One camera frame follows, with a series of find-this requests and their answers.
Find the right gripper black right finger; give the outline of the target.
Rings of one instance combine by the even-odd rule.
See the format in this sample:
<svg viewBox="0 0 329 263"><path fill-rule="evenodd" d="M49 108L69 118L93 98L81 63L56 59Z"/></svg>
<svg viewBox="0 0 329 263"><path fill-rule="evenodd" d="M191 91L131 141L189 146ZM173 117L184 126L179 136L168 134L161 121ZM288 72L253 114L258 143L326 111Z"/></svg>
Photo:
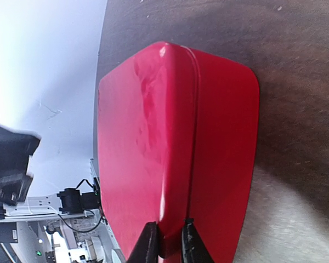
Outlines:
<svg viewBox="0 0 329 263"><path fill-rule="evenodd" d="M181 262L214 263L194 225L193 219L186 219L181 231Z"/></svg>

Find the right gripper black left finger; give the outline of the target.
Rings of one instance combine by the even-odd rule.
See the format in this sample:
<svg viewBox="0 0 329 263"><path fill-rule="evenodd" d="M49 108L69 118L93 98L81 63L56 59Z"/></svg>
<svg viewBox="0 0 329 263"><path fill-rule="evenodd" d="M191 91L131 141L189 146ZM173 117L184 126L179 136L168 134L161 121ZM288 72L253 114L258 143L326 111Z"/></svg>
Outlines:
<svg viewBox="0 0 329 263"><path fill-rule="evenodd" d="M158 263L160 230L156 222L147 222L126 263Z"/></svg>

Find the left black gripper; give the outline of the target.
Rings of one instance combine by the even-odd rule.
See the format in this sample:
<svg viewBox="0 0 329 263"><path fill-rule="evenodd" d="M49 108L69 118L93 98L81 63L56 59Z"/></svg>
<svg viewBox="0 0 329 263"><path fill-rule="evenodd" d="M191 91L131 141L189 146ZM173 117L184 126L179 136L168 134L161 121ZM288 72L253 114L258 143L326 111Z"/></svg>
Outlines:
<svg viewBox="0 0 329 263"><path fill-rule="evenodd" d="M5 218L4 205L16 206L26 200L33 177L27 173L41 137L12 131L0 125L0 219Z"/></svg>

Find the red square box lid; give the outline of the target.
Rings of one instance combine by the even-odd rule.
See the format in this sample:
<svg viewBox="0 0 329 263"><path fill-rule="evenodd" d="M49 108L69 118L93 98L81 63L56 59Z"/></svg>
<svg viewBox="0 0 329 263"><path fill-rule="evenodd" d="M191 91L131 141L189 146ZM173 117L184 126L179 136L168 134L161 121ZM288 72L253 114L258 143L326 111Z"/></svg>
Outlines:
<svg viewBox="0 0 329 263"><path fill-rule="evenodd" d="M197 121L192 52L154 43L98 88L98 166L104 214L125 257L148 222L164 262L179 262Z"/></svg>

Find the red square chocolate box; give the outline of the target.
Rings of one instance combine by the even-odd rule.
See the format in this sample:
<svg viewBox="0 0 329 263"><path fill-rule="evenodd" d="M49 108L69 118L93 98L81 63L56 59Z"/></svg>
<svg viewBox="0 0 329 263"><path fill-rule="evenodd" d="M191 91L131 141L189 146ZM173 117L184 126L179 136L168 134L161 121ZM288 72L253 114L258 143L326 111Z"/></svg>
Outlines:
<svg viewBox="0 0 329 263"><path fill-rule="evenodd" d="M251 189L259 84L245 65L184 48L197 81L197 123L187 215L213 262L232 262Z"/></svg>

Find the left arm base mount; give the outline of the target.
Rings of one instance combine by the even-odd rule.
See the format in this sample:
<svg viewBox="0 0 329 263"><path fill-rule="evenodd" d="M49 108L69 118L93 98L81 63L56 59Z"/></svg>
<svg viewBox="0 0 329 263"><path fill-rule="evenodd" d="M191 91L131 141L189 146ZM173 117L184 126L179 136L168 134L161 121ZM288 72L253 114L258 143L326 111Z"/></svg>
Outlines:
<svg viewBox="0 0 329 263"><path fill-rule="evenodd" d="M91 192L80 193L79 187L84 182L92 188ZM58 214L59 218L69 229L78 233L89 233L96 230L101 223L105 223L106 225L109 224L106 216L102 212L100 185L96 177L93 178L92 184L87 179L82 179L76 188L65 188L63 191L57 193L56 196L61 201L62 207L59 208L59 212L62 212L62 214L76 215L82 214L85 211L93 214L94 209L99 211L100 218L98 223L89 230L77 230L73 228L60 214Z"/></svg>

